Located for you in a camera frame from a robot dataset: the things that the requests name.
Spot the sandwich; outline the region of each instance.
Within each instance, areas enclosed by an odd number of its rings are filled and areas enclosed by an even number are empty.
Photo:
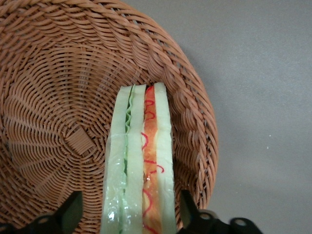
[[[176,233],[171,122],[163,83],[118,92],[106,142],[100,233]]]

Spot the gray surface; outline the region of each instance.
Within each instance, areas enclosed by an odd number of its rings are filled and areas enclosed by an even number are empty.
[[[209,208],[266,234],[312,230],[312,1],[124,0],[205,83],[219,129]]]

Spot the wicker basket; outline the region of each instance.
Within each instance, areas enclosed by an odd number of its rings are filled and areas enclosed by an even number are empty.
[[[0,222],[17,228],[83,190],[77,233],[98,233],[105,141],[120,86],[164,82],[179,191],[205,208],[217,130],[204,85],[176,42],[117,0],[0,1]]]

